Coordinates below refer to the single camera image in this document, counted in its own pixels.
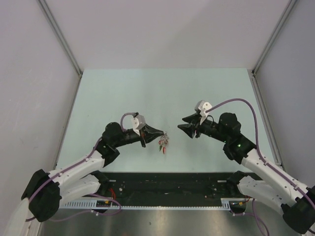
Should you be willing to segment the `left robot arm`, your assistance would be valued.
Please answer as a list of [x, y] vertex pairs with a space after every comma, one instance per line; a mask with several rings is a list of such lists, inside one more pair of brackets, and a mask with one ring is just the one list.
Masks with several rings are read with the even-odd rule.
[[40, 169], [31, 177], [22, 199], [28, 199], [34, 219], [44, 222], [58, 211], [60, 206], [77, 198], [108, 193], [108, 178], [101, 169], [118, 156], [118, 147], [140, 142], [142, 147], [164, 132], [142, 124], [134, 129], [122, 130], [117, 122], [107, 124], [91, 153], [71, 165], [45, 172]]

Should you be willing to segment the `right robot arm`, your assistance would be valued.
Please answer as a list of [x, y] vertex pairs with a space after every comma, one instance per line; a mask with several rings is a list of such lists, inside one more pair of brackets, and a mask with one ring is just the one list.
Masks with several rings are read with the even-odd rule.
[[206, 135], [224, 143], [228, 159], [251, 170], [260, 180], [241, 171], [235, 172], [227, 185], [232, 197], [248, 195], [279, 213], [285, 223], [305, 234], [315, 223], [315, 189], [293, 178], [258, 151], [258, 146], [241, 133], [241, 124], [233, 113], [223, 113], [218, 122], [199, 113], [183, 118], [178, 128], [190, 138]]

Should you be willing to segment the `keyring bunch with chain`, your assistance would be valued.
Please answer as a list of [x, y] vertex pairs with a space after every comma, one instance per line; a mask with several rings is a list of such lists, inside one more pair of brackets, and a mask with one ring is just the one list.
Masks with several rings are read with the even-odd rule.
[[163, 146], [165, 146], [166, 148], [168, 147], [168, 145], [169, 145], [169, 136], [168, 136], [167, 132], [164, 132], [164, 134], [160, 137], [158, 145], [159, 145], [159, 151], [161, 151], [161, 152], [162, 152], [161, 148]]

